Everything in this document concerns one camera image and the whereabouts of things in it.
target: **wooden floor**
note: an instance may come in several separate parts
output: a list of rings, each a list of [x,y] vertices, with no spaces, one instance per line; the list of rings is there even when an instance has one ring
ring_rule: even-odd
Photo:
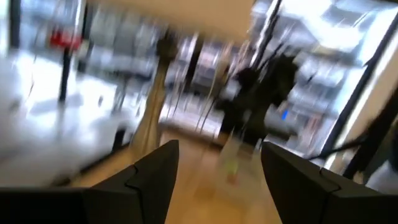
[[[264,177],[255,198],[244,202],[239,197],[241,192],[227,193],[218,184],[220,150],[177,133],[165,132],[162,142],[170,139],[180,141],[180,163],[166,223],[281,223]],[[129,161],[129,153],[121,151],[72,182],[72,186],[95,185],[127,167]]]

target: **blue light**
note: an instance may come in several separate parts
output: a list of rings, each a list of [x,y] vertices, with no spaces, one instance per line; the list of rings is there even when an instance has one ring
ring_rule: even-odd
[[[286,119],[287,113],[288,113],[288,112],[289,112],[288,110],[285,110],[285,111],[284,111],[284,113],[282,114],[282,120],[285,120],[285,119]]]

